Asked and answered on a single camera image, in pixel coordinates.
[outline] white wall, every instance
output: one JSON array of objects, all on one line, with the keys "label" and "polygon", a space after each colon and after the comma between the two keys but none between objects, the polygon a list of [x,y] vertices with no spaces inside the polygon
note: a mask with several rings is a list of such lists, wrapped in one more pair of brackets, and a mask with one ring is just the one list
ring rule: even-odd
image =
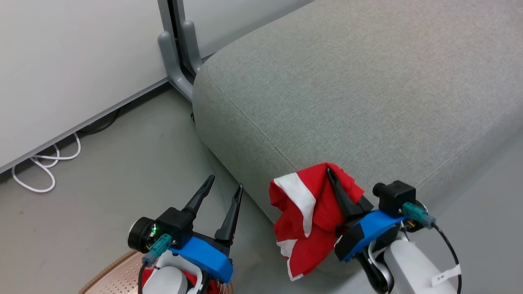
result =
[{"label": "white wall", "polygon": [[184,0],[195,23],[200,55],[206,57],[247,33],[313,0]]},{"label": "white wall", "polygon": [[0,169],[166,77],[161,31],[155,0],[1,0]]}]

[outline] couch cushion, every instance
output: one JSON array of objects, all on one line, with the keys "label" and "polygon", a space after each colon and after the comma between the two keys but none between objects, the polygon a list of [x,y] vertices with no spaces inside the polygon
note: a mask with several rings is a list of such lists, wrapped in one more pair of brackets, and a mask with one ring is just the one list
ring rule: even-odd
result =
[{"label": "couch cushion", "polygon": [[320,162],[374,203],[375,183],[400,179],[430,205],[523,124],[522,12],[517,0],[315,1],[204,64],[198,133],[272,221],[269,181]]}]

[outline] red cloth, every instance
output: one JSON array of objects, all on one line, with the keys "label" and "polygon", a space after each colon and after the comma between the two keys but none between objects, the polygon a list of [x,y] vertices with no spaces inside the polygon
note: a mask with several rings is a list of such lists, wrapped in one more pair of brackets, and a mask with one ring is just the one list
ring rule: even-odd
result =
[{"label": "red cloth", "polygon": [[314,165],[270,182],[270,203],[282,211],[274,232],[281,255],[288,259],[291,280],[312,272],[334,249],[335,230],[343,222],[326,175],[327,167],[336,174],[348,197],[357,203],[363,190],[332,163]]},{"label": "red cloth", "polygon": [[[192,275],[192,274],[190,274],[188,272],[184,272],[184,271],[182,271],[182,273],[184,273],[184,275],[189,279],[189,281],[191,281],[191,283],[193,285],[196,284],[197,279],[196,279],[195,275]],[[152,274],[153,274],[152,268],[146,268],[143,271],[143,275],[142,275],[143,285],[145,285],[145,282],[147,282],[147,280],[151,277]],[[218,284],[216,283],[216,281],[211,281],[211,283],[209,283],[209,287],[207,288],[206,294],[220,294],[220,292],[218,291]]]}]

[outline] white cable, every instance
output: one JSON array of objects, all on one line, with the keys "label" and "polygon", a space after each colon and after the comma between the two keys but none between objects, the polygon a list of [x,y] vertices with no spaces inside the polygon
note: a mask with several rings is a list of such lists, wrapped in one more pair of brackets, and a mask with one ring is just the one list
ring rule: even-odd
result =
[{"label": "white cable", "polygon": [[[45,155],[33,155],[31,156],[29,159],[31,159],[31,161],[33,161],[36,165],[40,166],[50,177],[51,177],[51,180],[53,181],[53,183],[51,184],[51,187],[47,188],[47,189],[44,189],[44,190],[39,190],[39,189],[35,189],[33,187],[30,187],[26,184],[24,184],[22,181],[20,181],[20,179],[16,176],[16,173],[15,173],[15,166],[13,166],[13,168],[11,168],[11,174],[13,175],[13,179],[15,179],[15,181],[17,183],[19,183],[20,185],[22,185],[22,187],[24,188],[27,188],[33,192],[36,192],[36,193],[46,193],[46,192],[49,192],[51,191],[55,185],[56,185],[56,180],[54,179],[54,176],[53,174],[51,173],[51,171],[49,170],[51,167],[54,167],[58,161],[60,160],[71,160],[71,159],[75,159],[78,157],[78,155],[80,154],[80,151],[82,150],[82,145],[80,144],[80,138],[78,138],[78,135],[76,133],[74,133],[74,136],[76,138],[76,143],[78,144],[78,151],[76,151],[76,154],[72,155],[72,156],[68,156],[68,157],[60,157],[60,150],[58,149],[58,146],[56,144],[53,144],[53,147],[54,149],[56,150],[56,156],[45,156]],[[51,159],[51,160],[54,160],[53,163],[49,164],[49,165],[44,165],[42,164],[38,158],[42,158],[42,159]]]}]

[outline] gray fabric upholstery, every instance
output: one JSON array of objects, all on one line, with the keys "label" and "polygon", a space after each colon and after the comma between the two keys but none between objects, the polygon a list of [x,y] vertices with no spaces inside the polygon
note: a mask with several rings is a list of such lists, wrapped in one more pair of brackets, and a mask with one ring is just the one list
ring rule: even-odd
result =
[{"label": "gray fabric upholstery", "polygon": [[430,204],[523,125],[523,2],[317,0],[211,57],[194,112],[272,221],[269,181],[320,162]]}]

